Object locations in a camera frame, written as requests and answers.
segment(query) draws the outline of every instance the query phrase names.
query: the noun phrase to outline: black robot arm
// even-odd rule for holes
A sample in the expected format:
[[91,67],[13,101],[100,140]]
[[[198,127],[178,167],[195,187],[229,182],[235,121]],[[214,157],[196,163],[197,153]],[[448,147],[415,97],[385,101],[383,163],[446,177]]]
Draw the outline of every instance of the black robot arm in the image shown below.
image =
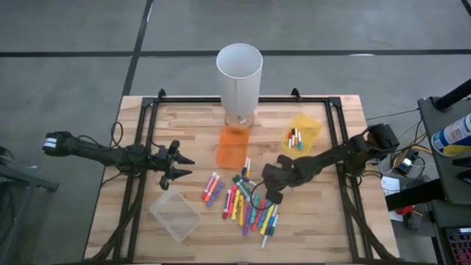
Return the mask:
[[384,159],[399,146],[399,141],[388,124],[368,127],[360,135],[314,157],[292,160],[285,155],[278,156],[281,168],[266,164],[262,178],[266,186],[266,198],[280,204],[283,195],[279,192],[286,186],[296,187],[313,179],[326,166],[343,162],[348,175],[359,176],[365,163],[372,158]]
[[168,189],[168,180],[191,174],[191,171],[175,169],[174,162],[180,164],[194,164],[190,159],[180,154],[179,141],[172,141],[167,149],[159,146],[156,154],[152,155],[150,149],[142,144],[132,144],[126,147],[111,148],[97,143],[80,140],[69,132],[49,132],[43,145],[44,153],[51,156],[76,155],[98,161],[105,166],[115,166],[123,174],[136,176],[142,170],[165,172],[160,180],[160,187]]

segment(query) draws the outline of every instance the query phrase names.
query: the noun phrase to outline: wooden table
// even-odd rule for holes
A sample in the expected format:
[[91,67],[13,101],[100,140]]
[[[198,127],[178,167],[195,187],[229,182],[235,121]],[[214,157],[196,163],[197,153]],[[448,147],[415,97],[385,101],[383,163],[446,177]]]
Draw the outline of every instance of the wooden table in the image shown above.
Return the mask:
[[[366,122],[359,96],[340,97],[349,136],[361,133]],[[122,100],[118,115],[118,121],[124,126],[122,146],[134,141],[141,99],[141,96],[125,96]],[[284,200],[278,210],[280,218],[276,233],[268,240],[266,248],[261,249],[260,233],[250,232],[248,236],[242,236],[241,227],[236,222],[222,219],[225,195],[219,196],[211,208],[206,207],[201,200],[202,190],[212,172],[222,176],[226,187],[233,184],[231,178],[239,173],[220,169],[216,164],[219,133],[224,125],[222,106],[214,103],[159,104],[157,113],[153,140],[166,146],[171,140],[179,140],[180,152],[196,161],[195,165],[176,166],[190,169],[193,174],[171,182],[170,185],[180,190],[191,206],[201,214],[202,223],[184,242],[176,242],[149,212],[149,206],[163,193],[159,186],[162,174],[149,171],[134,262],[292,263],[351,260],[334,166],[324,169],[303,186],[283,191]],[[248,155],[252,158],[253,180],[259,180],[266,163],[276,163],[281,152],[281,135],[298,113],[304,113],[323,125],[311,150],[312,155],[332,147],[323,104],[260,103],[255,111],[255,124],[251,127],[249,139]],[[116,169],[106,169],[104,180],[116,174]],[[107,183],[100,191],[85,258],[97,253],[116,228],[125,183],[125,177],[119,177]],[[388,251],[398,256],[379,178],[365,177],[360,189],[369,226]],[[355,234],[362,253],[358,229]],[[125,239],[122,249],[124,254],[127,244]]]

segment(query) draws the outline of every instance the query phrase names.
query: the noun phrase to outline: gray concrete floor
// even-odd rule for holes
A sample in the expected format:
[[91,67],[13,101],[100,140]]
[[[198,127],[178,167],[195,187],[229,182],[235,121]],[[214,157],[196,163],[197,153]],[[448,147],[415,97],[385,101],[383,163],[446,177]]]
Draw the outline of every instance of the gray concrete floor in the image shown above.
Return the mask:
[[[0,1],[0,52],[132,51],[145,0]],[[459,0],[155,0],[143,50],[471,49]],[[410,110],[471,77],[471,55],[266,57],[262,94],[360,94],[366,117]],[[0,58],[0,145],[60,182],[39,190],[24,225],[21,263],[82,257],[103,167],[40,150],[46,132],[110,141],[129,58]],[[141,58],[131,95],[217,94],[215,58]],[[418,113],[378,119],[400,135]],[[407,143],[413,132],[405,134]],[[430,240],[396,228],[401,256],[433,259]]]

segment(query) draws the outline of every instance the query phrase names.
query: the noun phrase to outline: yellow marker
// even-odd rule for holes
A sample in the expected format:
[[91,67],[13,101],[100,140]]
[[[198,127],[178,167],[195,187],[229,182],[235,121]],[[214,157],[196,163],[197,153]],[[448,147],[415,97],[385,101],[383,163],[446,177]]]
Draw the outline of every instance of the yellow marker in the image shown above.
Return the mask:
[[238,206],[241,209],[241,212],[238,214],[238,224],[244,226],[244,195],[240,194],[238,200]]
[[262,235],[265,235],[265,230],[266,230],[266,227],[268,226],[268,222],[270,221],[270,216],[272,216],[274,208],[275,208],[275,205],[270,206],[270,208],[268,209],[268,212],[266,213],[265,221],[263,222],[262,229],[260,229],[260,234]]
[[249,163],[247,163],[247,173],[245,174],[247,176],[247,178],[250,177],[250,158],[249,158]]
[[231,218],[232,220],[236,220],[237,204],[238,204],[238,195],[239,195],[240,193],[241,193],[241,191],[239,191],[238,189],[237,189],[237,191],[235,191],[233,215],[230,216],[230,218]]

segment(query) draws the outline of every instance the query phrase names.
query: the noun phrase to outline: white paper cup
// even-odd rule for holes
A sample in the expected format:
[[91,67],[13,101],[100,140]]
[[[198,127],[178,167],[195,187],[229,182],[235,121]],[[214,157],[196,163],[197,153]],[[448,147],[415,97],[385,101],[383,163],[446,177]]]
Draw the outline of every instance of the white paper cup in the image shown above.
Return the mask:
[[235,43],[218,53],[216,65],[226,114],[238,117],[240,121],[253,117],[260,94],[262,54],[254,46]]

